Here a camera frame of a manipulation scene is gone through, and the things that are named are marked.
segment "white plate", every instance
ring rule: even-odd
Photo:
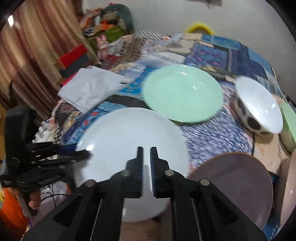
[[[236,101],[237,113],[247,128],[256,134],[281,132],[281,110],[275,98],[263,85],[241,76],[237,78],[236,90],[239,98]]]
[[[77,186],[88,179],[109,179],[124,170],[126,162],[136,157],[137,147],[144,147],[143,192],[140,199],[125,199],[123,222],[137,222],[160,214],[169,199],[156,199],[152,193],[150,148],[168,161],[171,169],[186,175],[188,158],[181,130],[158,113],[142,108],[124,108],[99,118],[85,132],[77,150],[92,149],[90,160],[74,165]]]

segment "patchwork tablecloth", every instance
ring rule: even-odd
[[[269,63],[247,46],[218,36],[180,34],[169,38],[144,30],[124,36],[112,43],[110,49],[103,68],[125,75],[130,83],[84,115],[60,100],[50,119],[55,142],[77,143],[97,118],[111,111],[148,108],[141,95],[145,77],[163,66],[185,64],[212,75],[224,91],[223,107],[215,117],[197,124],[175,123],[186,137],[191,170],[219,154],[243,152],[254,155],[270,172],[278,174],[281,163],[289,158],[278,135],[269,140],[254,136],[235,112],[234,79],[239,75],[257,80],[277,98],[279,105],[286,101]],[[269,220],[263,230],[268,239],[274,237],[278,227],[278,220]]]

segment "pink toy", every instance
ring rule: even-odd
[[[109,42],[107,41],[107,38],[105,35],[102,35],[101,37],[96,37],[97,41],[97,47],[98,47],[98,53],[97,56],[99,59],[102,59],[105,61],[107,59],[107,54],[108,54],[108,44]]]

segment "brown curtain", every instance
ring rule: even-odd
[[[38,113],[50,115],[59,99],[60,74],[54,63],[75,46],[84,44],[91,59],[96,55],[83,37],[71,0],[26,0],[0,32],[0,102],[10,107],[9,85],[18,101]]]

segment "yellow round object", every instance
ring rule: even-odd
[[[206,31],[209,35],[215,35],[214,31],[207,25],[202,22],[194,22],[189,28],[186,30],[187,33],[194,33],[196,30],[202,29]]]

